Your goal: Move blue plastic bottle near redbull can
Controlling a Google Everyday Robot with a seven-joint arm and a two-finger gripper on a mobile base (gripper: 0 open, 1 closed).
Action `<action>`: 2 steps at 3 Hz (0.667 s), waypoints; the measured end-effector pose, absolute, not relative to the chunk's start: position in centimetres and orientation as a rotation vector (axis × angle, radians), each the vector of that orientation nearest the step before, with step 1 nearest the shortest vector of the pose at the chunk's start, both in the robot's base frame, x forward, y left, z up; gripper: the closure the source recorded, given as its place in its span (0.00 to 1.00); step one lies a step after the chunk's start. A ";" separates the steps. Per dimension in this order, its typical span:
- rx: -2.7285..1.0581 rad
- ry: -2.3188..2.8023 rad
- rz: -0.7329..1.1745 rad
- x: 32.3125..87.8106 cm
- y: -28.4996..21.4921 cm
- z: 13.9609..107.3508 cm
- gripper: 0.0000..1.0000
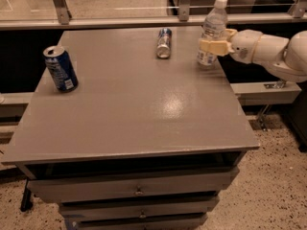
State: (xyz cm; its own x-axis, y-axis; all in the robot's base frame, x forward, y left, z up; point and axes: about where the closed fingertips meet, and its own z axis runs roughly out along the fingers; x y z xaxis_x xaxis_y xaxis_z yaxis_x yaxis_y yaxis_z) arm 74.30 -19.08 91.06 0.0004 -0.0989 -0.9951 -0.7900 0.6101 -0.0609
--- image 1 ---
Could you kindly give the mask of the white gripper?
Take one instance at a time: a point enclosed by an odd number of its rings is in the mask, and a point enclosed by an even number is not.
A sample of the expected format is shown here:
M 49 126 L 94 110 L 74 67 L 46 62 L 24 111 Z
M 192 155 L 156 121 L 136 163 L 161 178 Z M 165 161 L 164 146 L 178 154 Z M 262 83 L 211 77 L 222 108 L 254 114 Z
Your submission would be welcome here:
M 234 60 L 249 64 L 252 63 L 253 53 L 262 35 L 261 32 L 254 30 L 238 32 L 235 29 L 225 29 L 224 38 L 227 41 L 201 38 L 199 47 L 204 52 L 220 57 L 230 54 Z

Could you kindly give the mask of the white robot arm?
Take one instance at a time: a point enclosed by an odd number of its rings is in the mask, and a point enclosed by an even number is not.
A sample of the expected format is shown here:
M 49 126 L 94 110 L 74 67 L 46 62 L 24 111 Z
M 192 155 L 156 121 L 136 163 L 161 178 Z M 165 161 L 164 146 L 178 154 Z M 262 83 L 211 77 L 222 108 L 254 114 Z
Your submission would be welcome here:
M 226 29 L 220 39 L 199 39 L 199 50 L 214 56 L 230 55 L 244 64 L 258 64 L 284 81 L 307 81 L 307 31 L 291 39 L 260 31 Z

